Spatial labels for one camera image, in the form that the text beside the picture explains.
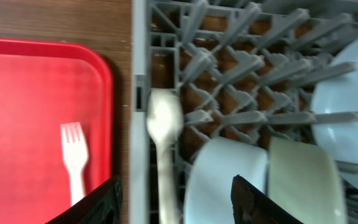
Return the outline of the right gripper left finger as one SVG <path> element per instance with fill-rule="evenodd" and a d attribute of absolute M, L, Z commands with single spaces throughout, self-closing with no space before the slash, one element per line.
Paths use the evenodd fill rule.
<path fill-rule="evenodd" d="M 120 224 L 121 177 L 115 175 L 47 224 Z"/>

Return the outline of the light blue bowl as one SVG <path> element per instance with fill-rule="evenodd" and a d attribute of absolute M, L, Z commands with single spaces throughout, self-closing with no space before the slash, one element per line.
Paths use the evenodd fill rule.
<path fill-rule="evenodd" d="M 265 192 L 268 152 L 257 146 L 217 137 L 197 155 L 186 184 L 185 224 L 233 224 L 231 202 L 235 176 Z"/>

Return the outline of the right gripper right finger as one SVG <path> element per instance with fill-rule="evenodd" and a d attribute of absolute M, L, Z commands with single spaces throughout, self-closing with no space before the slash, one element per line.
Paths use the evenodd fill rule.
<path fill-rule="evenodd" d="M 233 177 L 231 202 L 235 224 L 302 224 L 240 175 Z"/>

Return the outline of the green bowl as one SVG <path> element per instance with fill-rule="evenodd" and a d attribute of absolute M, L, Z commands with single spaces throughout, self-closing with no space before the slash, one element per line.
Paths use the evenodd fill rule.
<path fill-rule="evenodd" d="M 323 149 L 274 137 L 268 151 L 272 201 L 302 223 L 348 223 L 339 171 Z"/>

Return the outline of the light blue plate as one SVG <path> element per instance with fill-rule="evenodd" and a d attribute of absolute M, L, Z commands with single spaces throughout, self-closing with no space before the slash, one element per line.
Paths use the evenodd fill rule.
<path fill-rule="evenodd" d="M 356 70 L 318 83 L 311 102 L 313 112 L 358 112 L 358 39 L 333 60 L 335 65 L 342 62 L 356 63 Z M 333 159 L 358 164 L 358 121 L 317 124 L 312 130 L 317 145 L 328 151 Z M 341 175 L 358 189 L 358 175 Z"/>

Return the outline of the white plastic spoon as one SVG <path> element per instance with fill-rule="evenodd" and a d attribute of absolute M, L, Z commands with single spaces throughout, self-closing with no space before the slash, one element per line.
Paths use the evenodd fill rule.
<path fill-rule="evenodd" d="M 147 130 L 156 147 L 161 224 L 180 223 L 171 145 L 182 127 L 178 97 L 167 89 L 153 89 L 149 99 Z"/>

